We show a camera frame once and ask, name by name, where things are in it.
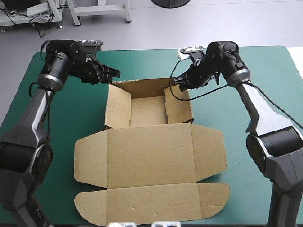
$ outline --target gray floor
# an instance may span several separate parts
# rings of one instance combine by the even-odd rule
[[[44,38],[30,26],[0,34],[0,124],[33,54],[47,39],[101,39],[104,50],[207,46],[215,40],[303,47],[303,0],[191,0],[177,9],[157,7],[150,0],[129,1],[132,23],[123,15],[104,15],[83,17],[82,25],[74,26],[66,10],[64,30],[49,30]]]

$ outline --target green table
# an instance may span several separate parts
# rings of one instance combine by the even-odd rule
[[[98,53],[98,58],[105,65],[120,69],[120,80],[132,80],[169,77],[178,60],[176,53],[176,50],[102,51]],[[253,82],[302,123],[303,81],[287,49],[281,46],[243,47],[240,53],[252,72]],[[0,134],[12,127],[24,111],[30,100],[28,86],[36,80],[43,63],[38,54],[33,57]],[[175,75],[187,70],[189,65],[189,60],[182,62]],[[190,93],[194,97],[215,87],[215,82],[211,82],[207,87]],[[64,90],[53,99],[53,163],[43,185],[36,192],[53,224],[87,224],[74,206],[74,197],[80,192],[99,188],[74,180],[74,144],[82,137],[104,130],[107,91],[106,84],[83,84],[79,79],[70,77]],[[187,223],[265,224],[271,183],[263,177],[246,150],[245,129],[250,118],[236,90],[227,87],[192,104],[194,124],[220,129],[225,136],[228,168],[204,181],[228,183],[231,196],[226,207],[216,216]],[[12,220],[1,208],[0,223],[10,222]],[[303,223],[302,206],[298,223]]]

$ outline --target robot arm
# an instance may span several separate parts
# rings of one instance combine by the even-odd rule
[[[0,139],[0,202],[18,227],[48,227],[50,222],[33,196],[52,161],[49,135],[44,130],[50,102],[69,75],[82,82],[110,83],[120,71],[96,58],[102,41],[47,41],[38,90],[19,122]]]
[[[295,227],[303,192],[303,139],[292,122],[274,112],[251,84],[250,71],[238,54],[238,45],[232,41],[210,43],[207,54],[200,47],[180,49],[181,58],[190,57],[193,64],[174,83],[181,90],[205,86],[212,79],[218,84],[221,73],[237,89],[251,117],[246,129],[248,152],[273,182],[267,226]]]

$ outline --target power strip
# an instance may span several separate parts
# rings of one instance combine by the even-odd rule
[[[39,5],[27,8],[27,15],[29,17],[31,17],[31,16],[34,16],[34,15],[37,15],[37,14],[40,14],[40,13],[45,13],[48,10],[49,10],[48,9],[48,4],[47,4],[47,2],[44,2],[44,3],[41,3]]]

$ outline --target cardboard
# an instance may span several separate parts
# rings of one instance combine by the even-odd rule
[[[172,87],[180,98],[189,92]],[[175,99],[169,78],[113,82],[109,85],[105,113],[106,128],[132,128],[193,121],[190,101]]]
[[[75,205],[103,226],[208,218],[224,207],[229,187],[196,182],[225,169],[219,130],[190,123],[108,129],[75,144],[75,179],[107,188],[78,194]]]

